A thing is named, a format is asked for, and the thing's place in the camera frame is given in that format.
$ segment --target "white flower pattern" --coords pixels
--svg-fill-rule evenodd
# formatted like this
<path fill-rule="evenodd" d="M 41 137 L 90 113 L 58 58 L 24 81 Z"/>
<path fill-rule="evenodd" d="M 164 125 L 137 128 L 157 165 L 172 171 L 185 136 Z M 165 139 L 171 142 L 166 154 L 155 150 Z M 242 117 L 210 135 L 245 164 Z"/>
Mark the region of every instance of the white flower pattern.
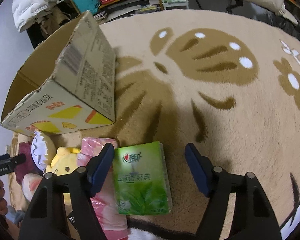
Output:
<path fill-rule="evenodd" d="M 299 56 L 299 52 L 297 52 L 295 49 L 290 49 L 289 46 L 282 40 L 280 40 L 281 44 L 283 45 L 282 50 L 289 54 L 292 55 L 293 58 L 296 60 L 296 62 L 298 63 L 298 65 L 300 66 L 300 60 L 298 59 Z"/>

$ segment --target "barcode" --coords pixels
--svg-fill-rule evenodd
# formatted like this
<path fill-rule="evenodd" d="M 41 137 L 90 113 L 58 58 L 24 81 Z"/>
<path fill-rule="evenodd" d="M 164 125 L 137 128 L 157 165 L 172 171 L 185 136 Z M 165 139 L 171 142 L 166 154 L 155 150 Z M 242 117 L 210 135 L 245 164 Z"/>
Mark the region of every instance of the barcode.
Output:
<path fill-rule="evenodd" d="M 73 44 L 69 44 L 62 57 L 62 62 L 71 70 L 75 75 L 79 72 L 82 55 Z"/>

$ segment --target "puffer jacket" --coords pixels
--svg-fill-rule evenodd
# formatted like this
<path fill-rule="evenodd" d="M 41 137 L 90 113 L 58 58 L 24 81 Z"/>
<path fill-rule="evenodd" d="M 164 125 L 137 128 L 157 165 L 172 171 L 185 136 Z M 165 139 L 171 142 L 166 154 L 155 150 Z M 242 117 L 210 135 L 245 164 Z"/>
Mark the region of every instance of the puffer jacket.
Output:
<path fill-rule="evenodd" d="M 36 20 L 49 14 L 57 0 L 13 0 L 14 24 L 19 32 L 29 28 Z"/>

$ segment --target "black tag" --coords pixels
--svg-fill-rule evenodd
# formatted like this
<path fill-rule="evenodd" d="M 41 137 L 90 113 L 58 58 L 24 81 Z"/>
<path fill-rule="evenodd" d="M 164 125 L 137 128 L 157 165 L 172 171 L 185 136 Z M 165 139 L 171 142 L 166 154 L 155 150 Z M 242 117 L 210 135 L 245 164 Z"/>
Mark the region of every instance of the black tag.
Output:
<path fill-rule="evenodd" d="M 69 215 L 67 215 L 67 218 L 69 219 L 70 223 L 73 225 L 73 227 L 75 228 L 75 230 L 78 231 L 76 225 L 75 225 L 75 220 L 74 220 L 74 216 L 73 216 L 73 211 L 71 211 L 69 213 Z"/>

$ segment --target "white dot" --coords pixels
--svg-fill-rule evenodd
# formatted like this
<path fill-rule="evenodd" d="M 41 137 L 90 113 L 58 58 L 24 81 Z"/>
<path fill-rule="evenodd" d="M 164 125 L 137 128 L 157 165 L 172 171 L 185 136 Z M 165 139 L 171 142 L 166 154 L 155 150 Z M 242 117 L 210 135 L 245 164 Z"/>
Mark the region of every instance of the white dot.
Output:
<path fill-rule="evenodd" d="M 292 85 L 292 87 L 295 90 L 298 90 L 299 89 L 299 83 L 298 83 L 298 80 L 296 79 L 296 77 L 294 76 L 294 74 L 292 74 L 292 73 L 288 74 L 288 79 L 289 79 L 289 82 Z"/>
<path fill-rule="evenodd" d="M 199 39 L 204 38 L 206 35 L 204 35 L 203 33 L 195 33 L 194 36 L 196 36 Z"/>
<path fill-rule="evenodd" d="M 167 31 L 163 31 L 159 33 L 159 38 L 164 38 L 167 35 Z"/>
<path fill-rule="evenodd" d="M 240 57 L 239 58 L 240 64 L 245 68 L 253 68 L 252 61 L 247 57 Z"/>
<path fill-rule="evenodd" d="M 239 49 L 241 49 L 240 46 L 239 46 L 239 44 L 237 44 L 237 43 L 235 43 L 235 42 L 230 42 L 229 45 L 230 45 L 230 47 L 231 47 L 232 49 L 234 49 L 234 50 L 239 50 Z"/>

